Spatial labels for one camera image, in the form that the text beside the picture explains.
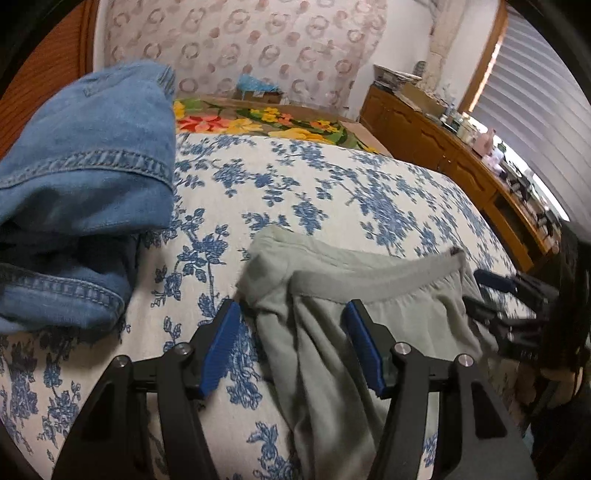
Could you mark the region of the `right hand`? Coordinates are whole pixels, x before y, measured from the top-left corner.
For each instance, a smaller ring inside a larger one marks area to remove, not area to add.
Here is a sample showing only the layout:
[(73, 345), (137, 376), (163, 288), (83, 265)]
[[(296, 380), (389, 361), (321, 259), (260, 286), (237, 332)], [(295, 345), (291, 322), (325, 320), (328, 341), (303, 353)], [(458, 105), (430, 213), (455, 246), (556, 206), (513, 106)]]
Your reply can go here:
[(584, 369), (537, 369), (520, 363), (515, 383), (515, 396), (519, 402), (531, 405), (537, 397), (551, 390), (546, 405), (549, 408), (568, 403), (580, 390)]

